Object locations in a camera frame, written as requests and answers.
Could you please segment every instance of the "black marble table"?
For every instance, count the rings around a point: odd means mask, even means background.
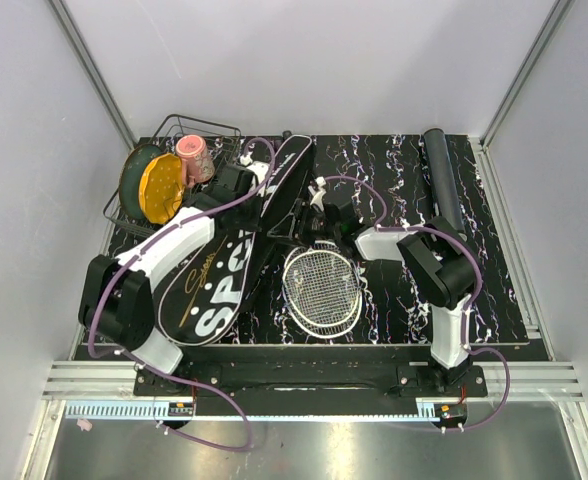
[[[316,168],[323,176],[357,177],[383,196],[384,225],[416,224],[434,215],[427,164],[419,135],[317,136]],[[448,136],[468,242],[484,278],[470,321],[470,341],[527,343],[527,335],[499,243],[472,148],[463,135]],[[352,198],[358,212],[373,221],[382,208],[367,191],[349,182],[332,182],[326,200]],[[140,237],[115,229],[109,254],[134,246]],[[263,275],[259,301],[239,315],[223,344],[417,344],[431,338],[430,311],[416,283],[398,262],[362,262],[363,309],[349,334],[319,340],[303,332],[288,314],[281,291],[282,260]]]

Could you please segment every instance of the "black cylinder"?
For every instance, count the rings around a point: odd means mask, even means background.
[[[445,217],[456,231],[465,232],[445,133],[433,128],[425,132],[423,138],[436,214]]]

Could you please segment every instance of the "dish rack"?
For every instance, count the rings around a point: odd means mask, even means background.
[[[200,135],[205,139],[216,171],[221,165],[234,160],[238,156],[241,147],[240,129],[178,114],[168,115],[156,132],[151,137],[142,137],[138,145],[152,143],[161,147],[163,153],[175,154],[176,143],[183,136],[192,134]],[[206,184],[186,189],[183,195],[183,203],[200,191],[204,185]],[[123,229],[127,233],[142,238],[149,237],[161,228],[161,225],[154,225],[147,220],[129,218],[119,203],[118,188],[108,200],[105,208],[103,208],[103,216],[112,222],[115,228]]]

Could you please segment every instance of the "white panel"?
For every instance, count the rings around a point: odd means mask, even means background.
[[[0,0],[0,479],[69,352],[125,153],[46,2]]]
[[[588,2],[576,2],[490,148],[555,352],[588,404]]]
[[[480,135],[553,0],[67,0],[135,133]]]

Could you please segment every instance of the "metallic floor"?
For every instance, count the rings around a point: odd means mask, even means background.
[[[472,418],[490,412],[472,405]],[[419,425],[254,424],[255,451],[230,454],[163,436],[151,422],[65,420],[50,480],[134,479],[578,479],[560,413],[550,404],[509,404],[488,426],[451,434]],[[240,423],[193,422],[207,439],[240,445]]]

